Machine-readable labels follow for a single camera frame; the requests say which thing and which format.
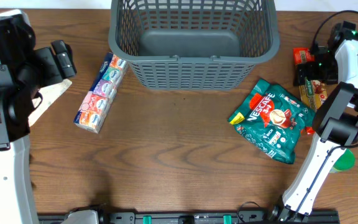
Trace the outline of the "spaghetti pasta packet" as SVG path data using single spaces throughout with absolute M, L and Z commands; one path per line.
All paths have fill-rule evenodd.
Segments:
M 328 98 L 326 85 L 319 77 L 319 64 L 308 48 L 297 47 L 293 49 L 295 64 L 294 86 L 300 91 L 301 101 L 317 112 Z

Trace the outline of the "beige paper pouch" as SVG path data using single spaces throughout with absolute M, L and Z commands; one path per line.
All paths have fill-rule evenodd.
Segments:
M 46 110 L 60 97 L 64 92 L 69 89 L 72 81 L 69 79 L 64 79 L 61 83 L 43 87 L 39 90 L 39 93 L 42 95 L 42 99 L 36 98 L 33 99 L 33 105 L 36 107 L 29 115 L 29 126 L 35 124 L 35 122 L 46 112 Z

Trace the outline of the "tissue multipack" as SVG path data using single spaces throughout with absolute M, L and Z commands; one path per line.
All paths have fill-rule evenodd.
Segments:
M 73 120 L 75 125 L 93 133 L 100 132 L 127 69 L 125 60 L 112 52 L 106 54 Z

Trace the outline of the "green Nescafe coffee bag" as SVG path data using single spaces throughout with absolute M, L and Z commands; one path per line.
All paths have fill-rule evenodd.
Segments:
M 270 158 L 293 164 L 301 132 L 312 126 L 314 116 L 314 110 L 282 86 L 260 79 L 228 122 Z

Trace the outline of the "green lidded jar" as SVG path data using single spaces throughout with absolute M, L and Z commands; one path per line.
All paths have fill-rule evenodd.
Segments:
M 354 167 L 356 158 L 350 149 L 346 149 L 344 154 L 336 161 L 330 173 L 349 171 Z

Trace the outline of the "grey plastic basket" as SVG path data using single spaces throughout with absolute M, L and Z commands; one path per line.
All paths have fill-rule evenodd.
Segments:
M 153 90 L 230 90 L 279 50 L 273 0 L 112 0 L 109 46 Z

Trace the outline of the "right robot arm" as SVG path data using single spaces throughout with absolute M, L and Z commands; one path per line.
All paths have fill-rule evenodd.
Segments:
M 337 87 L 316 112 L 308 155 L 293 183 L 274 205 L 269 221 L 309 221 L 315 198 L 328 174 L 347 149 L 358 146 L 358 31 L 355 24 L 336 24 L 326 48 L 315 55 L 331 56 L 337 65 Z

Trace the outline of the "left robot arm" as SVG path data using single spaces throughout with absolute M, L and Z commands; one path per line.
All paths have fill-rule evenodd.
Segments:
M 0 223 L 38 223 L 29 174 L 29 116 L 40 89 L 76 75 L 71 47 L 37 49 L 20 9 L 0 13 Z

